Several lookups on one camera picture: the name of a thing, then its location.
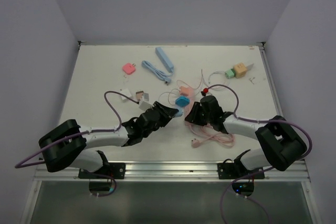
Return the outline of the blue cube socket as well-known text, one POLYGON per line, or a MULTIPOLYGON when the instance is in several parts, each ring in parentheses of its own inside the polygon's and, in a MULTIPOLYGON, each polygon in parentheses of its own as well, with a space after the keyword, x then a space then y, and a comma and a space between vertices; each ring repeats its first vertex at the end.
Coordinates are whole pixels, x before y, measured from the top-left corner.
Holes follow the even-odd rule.
POLYGON ((180 96, 175 100, 175 104, 179 107, 185 107, 189 105, 189 103, 190 103, 190 99, 185 96, 180 96))

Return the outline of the pink power strip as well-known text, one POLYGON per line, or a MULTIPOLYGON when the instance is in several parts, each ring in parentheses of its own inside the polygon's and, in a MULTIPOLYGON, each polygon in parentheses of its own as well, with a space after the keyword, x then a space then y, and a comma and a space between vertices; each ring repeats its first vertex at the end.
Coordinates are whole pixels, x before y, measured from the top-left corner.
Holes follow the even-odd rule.
POLYGON ((194 89, 192 89, 190 87, 188 87, 187 89, 188 89, 188 96, 187 97, 189 99, 189 104, 184 107, 184 118, 186 118, 189 115, 190 111, 192 110, 192 107, 193 107, 194 102, 195 102, 195 95, 196 95, 194 89))

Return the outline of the salmon pink charger plug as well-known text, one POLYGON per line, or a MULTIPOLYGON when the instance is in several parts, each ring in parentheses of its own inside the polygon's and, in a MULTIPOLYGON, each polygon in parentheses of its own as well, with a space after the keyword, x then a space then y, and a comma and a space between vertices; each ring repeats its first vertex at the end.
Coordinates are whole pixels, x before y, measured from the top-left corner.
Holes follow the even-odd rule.
POLYGON ((190 89, 188 87, 181 86, 179 89, 179 93, 182 96, 188 97, 190 95, 190 89))

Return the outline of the brown pink USB charger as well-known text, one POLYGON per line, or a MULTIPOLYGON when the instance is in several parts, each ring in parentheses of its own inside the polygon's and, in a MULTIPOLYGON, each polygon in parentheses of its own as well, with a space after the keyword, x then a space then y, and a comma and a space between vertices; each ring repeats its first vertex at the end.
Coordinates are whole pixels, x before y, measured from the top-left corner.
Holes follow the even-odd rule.
POLYGON ((137 99, 138 101, 140 101, 140 100, 142 99, 142 97, 143 97, 143 94, 144 94, 144 91, 137 91, 137 92, 135 93, 135 97, 136 97, 136 99, 137 99))

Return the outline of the white USB charger plug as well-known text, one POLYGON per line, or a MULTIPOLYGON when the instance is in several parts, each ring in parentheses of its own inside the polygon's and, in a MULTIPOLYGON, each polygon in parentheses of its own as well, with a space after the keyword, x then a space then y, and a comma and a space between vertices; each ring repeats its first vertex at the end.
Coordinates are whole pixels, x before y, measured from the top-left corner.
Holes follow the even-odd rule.
POLYGON ((133 95, 128 88, 121 89, 120 93, 122 94, 122 95, 120 95, 120 98, 121 98, 122 102, 128 101, 129 99, 133 99, 133 95))

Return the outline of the pink adapter plug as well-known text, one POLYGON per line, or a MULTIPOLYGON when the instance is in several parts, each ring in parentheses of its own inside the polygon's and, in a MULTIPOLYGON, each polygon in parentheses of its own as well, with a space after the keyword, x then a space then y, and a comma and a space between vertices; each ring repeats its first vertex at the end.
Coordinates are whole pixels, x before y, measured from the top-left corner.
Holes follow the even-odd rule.
POLYGON ((126 63, 123 67, 122 70, 125 74, 127 75, 131 75, 136 71, 136 67, 135 64, 131 64, 131 63, 126 63))

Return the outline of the light blue power strip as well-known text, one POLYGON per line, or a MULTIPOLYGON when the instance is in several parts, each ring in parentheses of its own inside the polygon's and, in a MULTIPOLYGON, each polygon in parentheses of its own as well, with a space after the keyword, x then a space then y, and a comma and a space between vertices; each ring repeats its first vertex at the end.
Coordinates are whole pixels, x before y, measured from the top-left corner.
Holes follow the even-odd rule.
POLYGON ((166 68, 166 70, 169 73, 173 73, 174 72, 174 65, 173 65, 172 61, 170 60, 170 58, 167 56, 167 54, 164 52, 164 50, 161 47, 156 47, 155 48, 155 53, 156 53, 157 57, 160 59, 163 66, 166 68))

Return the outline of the light blue charger plug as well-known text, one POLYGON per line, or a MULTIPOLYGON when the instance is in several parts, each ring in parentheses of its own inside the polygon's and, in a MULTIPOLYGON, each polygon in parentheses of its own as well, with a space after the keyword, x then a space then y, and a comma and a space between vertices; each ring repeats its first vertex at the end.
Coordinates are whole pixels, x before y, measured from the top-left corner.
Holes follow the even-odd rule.
POLYGON ((182 108, 177 108, 177 113, 175 114, 175 118, 179 118, 183 115, 183 109, 182 108))

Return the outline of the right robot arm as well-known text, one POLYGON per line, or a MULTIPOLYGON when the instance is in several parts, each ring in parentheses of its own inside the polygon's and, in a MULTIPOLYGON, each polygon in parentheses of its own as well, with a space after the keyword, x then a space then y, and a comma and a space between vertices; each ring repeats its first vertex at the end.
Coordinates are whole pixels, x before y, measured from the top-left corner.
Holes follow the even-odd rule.
POLYGON ((284 118, 275 116, 266 123, 240 120, 233 112, 223 111, 213 95, 195 102, 185 121, 199 126, 209 124, 217 132, 241 135, 259 142, 259 149, 242 152, 226 166, 240 178, 267 166, 283 172, 308 150, 303 139, 284 118))

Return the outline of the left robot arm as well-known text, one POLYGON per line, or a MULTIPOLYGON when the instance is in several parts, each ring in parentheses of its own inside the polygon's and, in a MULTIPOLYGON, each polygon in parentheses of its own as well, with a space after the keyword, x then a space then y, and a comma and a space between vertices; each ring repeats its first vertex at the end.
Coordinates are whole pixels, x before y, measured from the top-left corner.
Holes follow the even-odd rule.
POLYGON ((138 117, 110 130, 81 127, 74 119, 66 120, 43 136, 38 144, 50 173, 73 167, 104 178, 109 172, 108 160, 103 151, 93 148, 139 144, 152 132, 165 127, 178 113, 178 109, 154 102, 153 107, 138 117))

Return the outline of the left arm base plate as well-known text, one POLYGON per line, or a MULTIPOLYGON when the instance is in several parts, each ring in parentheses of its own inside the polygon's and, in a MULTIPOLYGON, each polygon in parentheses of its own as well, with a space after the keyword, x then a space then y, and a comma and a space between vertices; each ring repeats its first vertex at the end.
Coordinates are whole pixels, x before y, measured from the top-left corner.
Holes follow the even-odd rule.
POLYGON ((78 174, 80 179, 107 179, 113 177, 114 179, 124 179, 126 164, 125 163, 109 163, 109 168, 106 166, 100 168, 96 172, 88 172, 81 169, 78 174))

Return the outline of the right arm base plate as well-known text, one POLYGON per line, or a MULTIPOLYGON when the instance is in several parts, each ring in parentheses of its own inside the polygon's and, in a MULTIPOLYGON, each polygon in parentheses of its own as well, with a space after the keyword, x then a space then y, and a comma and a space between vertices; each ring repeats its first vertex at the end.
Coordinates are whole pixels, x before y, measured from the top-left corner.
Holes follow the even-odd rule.
POLYGON ((262 167, 247 170, 243 166, 236 165, 235 163, 217 163, 217 173, 219 179, 237 179, 246 175, 260 172, 260 174, 254 175, 254 179, 264 179, 265 174, 262 172, 262 167))

